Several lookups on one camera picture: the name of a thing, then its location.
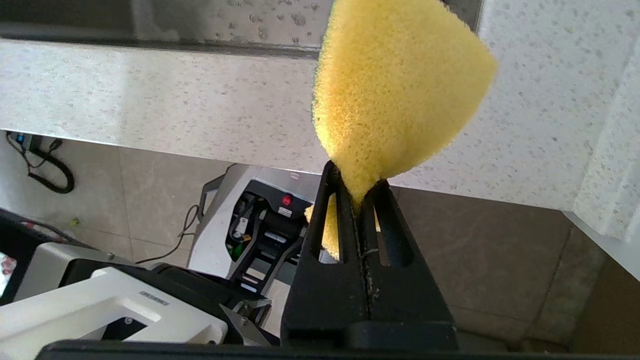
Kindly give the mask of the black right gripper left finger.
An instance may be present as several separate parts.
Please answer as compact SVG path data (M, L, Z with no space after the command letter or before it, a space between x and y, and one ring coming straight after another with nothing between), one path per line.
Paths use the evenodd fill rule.
M337 221L338 262L320 262L329 215ZM284 347L341 347L368 314L354 207L338 167L327 162L281 319Z

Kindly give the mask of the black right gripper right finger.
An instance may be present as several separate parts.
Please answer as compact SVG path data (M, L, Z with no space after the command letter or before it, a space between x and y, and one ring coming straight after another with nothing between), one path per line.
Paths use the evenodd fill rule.
M458 350L453 316L385 180L361 206L361 260L366 291L361 347Z

